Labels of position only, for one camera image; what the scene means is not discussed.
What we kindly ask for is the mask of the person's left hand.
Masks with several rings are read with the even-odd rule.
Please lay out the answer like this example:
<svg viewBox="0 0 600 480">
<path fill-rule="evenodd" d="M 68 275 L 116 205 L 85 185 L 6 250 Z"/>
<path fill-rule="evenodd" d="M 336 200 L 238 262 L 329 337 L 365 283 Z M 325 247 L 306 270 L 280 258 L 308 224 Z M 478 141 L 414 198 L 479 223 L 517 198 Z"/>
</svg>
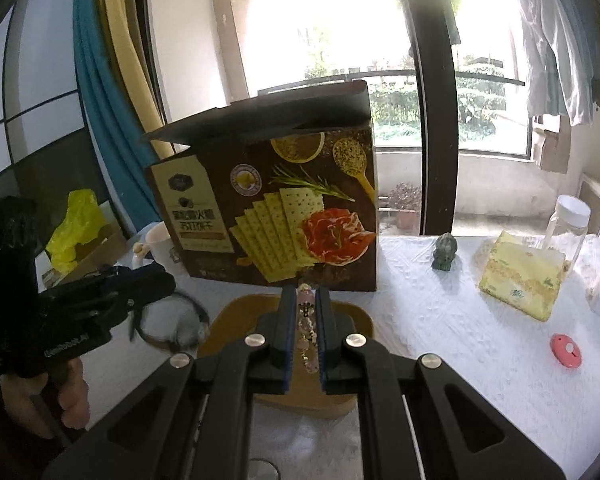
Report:
<svg viewBox="0 0 600 480">
<path fill-rule="evenodd" d="M 80 358 L 66 363 L 66 379 L 60 386 L 47 384 L 47 373 L 33 378 L 1 375 L 0 388 L 6 413 L 32 434 L 44 439 L 55 437 L 50 421 L 75 430 L 86 428 L 91 418 L 88 385 Z"/>
</svg>

